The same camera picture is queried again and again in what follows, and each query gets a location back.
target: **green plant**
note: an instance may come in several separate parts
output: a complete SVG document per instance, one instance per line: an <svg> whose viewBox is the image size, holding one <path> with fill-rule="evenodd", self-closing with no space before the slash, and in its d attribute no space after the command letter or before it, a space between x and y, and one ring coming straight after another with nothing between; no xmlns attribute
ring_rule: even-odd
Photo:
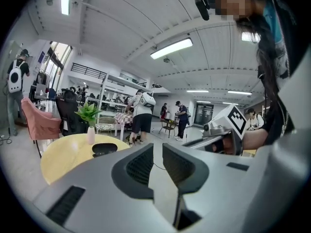
<svg viewBox="0 0 311 233"><path fill-rule="evenodd" d="M96 121L96 114L101 112L96 107L94 107L94 104L88 105L86 102L83 107L79 107L79 110L75 112L78 114L82 120L87 121L89 126L94 127L95 121Z"/></svg>

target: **glass door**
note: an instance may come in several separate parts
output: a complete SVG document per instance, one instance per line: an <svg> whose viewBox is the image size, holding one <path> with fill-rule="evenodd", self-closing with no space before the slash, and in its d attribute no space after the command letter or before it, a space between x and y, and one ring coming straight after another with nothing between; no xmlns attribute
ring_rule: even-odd
<svg viewBox="0 0 311 233"><path fill-rule="evenodd" d="M194 124L204 125L213 118L214 105L197 103L194 115Z"/></svg>

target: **jeans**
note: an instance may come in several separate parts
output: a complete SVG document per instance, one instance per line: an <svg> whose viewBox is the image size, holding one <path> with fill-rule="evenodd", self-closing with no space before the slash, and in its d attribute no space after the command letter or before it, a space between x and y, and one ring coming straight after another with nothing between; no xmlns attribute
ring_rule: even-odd
<svg viewBox="0 0 311 233"><path fill-rule="evenodd" d="M10 131L12 134L16 133L16 127L14 123L14 117L13 117L13 111L14 111L14 101L16 101L18 108L19 108L19 114L21 119L24 123L26 123L26 118L24 116L23 110L21 108L21 100L24 98L22 91L17 91L14 93L8 94L8 117L9 117L9 125L10 125Z"/></svg>
<svg viewBox="0 0 311 233"><path fill-rule="evenodd" d="M179 121L178 123L178 135L181 139L184 138L184 131L187 125L187 121Z"/></svg>

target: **white backpack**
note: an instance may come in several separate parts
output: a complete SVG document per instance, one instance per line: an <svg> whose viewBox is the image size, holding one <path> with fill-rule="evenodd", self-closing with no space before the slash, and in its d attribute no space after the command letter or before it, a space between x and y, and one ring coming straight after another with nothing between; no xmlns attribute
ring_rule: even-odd
<svg viewBox="0 0 311 233"><path fill-rule="evenodd" d="M17 66L17 60L13 62L13 68L9 74L8 80L8 87L10 93L14 93L21 90L23 77L21 76L21 70L19 67L24 63L25 61L23 61L19 66Z"/></svg>

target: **checkered tablecloth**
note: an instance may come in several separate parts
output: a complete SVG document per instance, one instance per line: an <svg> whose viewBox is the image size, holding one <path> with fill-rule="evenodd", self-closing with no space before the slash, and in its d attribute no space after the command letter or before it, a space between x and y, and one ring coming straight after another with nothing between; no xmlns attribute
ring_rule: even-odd
<svg viewBox="0 0 311 233"><path fill-rule="evenodd" d="M117 113L115 116L115 120L121 125L128 124L133 122L133 114Z"/></svg>

